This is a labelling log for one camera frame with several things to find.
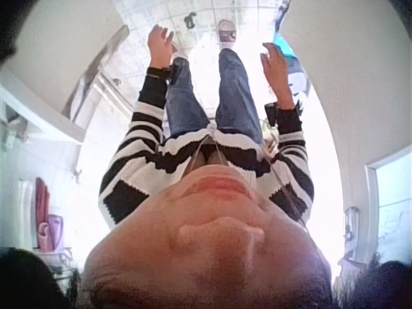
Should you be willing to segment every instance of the raised hand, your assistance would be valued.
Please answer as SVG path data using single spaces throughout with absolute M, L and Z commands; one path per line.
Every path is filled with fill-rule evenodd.
M 261 53 L 260 59 L 263 65 L 265 77 L 277 97 L 277 105 L 280 109 L 294 109 L 295 104 L 288 83 L 288 66 L 282 51 L 273 43 L 263 43 L 267 48 L 269 57 Z
M 149 34 L 147 45 L 150 49 L 151 62 L 150 67 L 156 69 L 168 68 L 173 54 L 172 40 L 174 32 L 168 37 L 167 28 L 158 25 L 154 26 Z

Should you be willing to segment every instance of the wristwatch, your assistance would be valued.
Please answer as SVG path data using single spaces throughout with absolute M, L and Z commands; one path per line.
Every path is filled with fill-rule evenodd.
M 174 75 L 174 65 L 172 64 L 170 67 L 164 69 L 148 68 L 146 73 L 148 76 L 170 82 Z

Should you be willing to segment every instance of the striped sweater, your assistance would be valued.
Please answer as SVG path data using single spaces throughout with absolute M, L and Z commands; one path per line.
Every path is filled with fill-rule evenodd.
M 164 140 L 162 122 L 166 91 L 164 81 L 146 77 L 129 131 L 103 177 L 99 208 L 111 229 L 146 198 L 178 182 L 196 150 L 210 137 L 218 144 L 229 166 L 240 172 L 257 192 L 293 220 L 307 221 L 314 186 L 296 109 L 279 111 L 279 153 L 268 162 L 260 145 L 233 129 L 226 131 L 209 125 Z M 291 208 L 288 197 L 281 190 L 282 185 L 290 193 L 297 212 Z

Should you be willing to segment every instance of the leg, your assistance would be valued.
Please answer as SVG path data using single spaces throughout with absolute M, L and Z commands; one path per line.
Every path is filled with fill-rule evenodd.
M 226 132 L 242 133 L 257 144 L 263 142 L 258 111 L 250 93 L 246 69 L 239 56 L 225 48 L 220 52 L 220 104 L 216 123 Z
M 207 127 L 209 119 L 193 93 L 189 61 L 178 57 L 174 64 L 178 66 L 178 77 L 170 85 L 166 95 L 166 113 L 171 136 L 193 132 Z

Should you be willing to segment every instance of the lips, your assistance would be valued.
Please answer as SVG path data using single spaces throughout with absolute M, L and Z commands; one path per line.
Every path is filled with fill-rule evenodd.
M 248 187 L 230 176 L 206 176 L 192 184 L 182 196 L 189 196 L 204 191 L 232 191 L 240 193 L 252 200 Z

